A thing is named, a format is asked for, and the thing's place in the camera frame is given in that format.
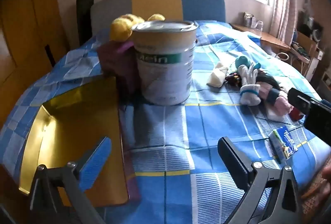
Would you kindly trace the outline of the person's right hand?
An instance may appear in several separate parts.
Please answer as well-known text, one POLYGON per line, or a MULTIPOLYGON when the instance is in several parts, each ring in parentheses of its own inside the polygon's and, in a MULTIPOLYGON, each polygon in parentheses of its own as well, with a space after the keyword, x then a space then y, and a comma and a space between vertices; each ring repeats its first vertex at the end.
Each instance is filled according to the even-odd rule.
POLYGON ((324 182, 328 187, 330 187, 330 179, 331 179, 331 163, 326 164, 322 171, 321 176, 324 179, 324 182))

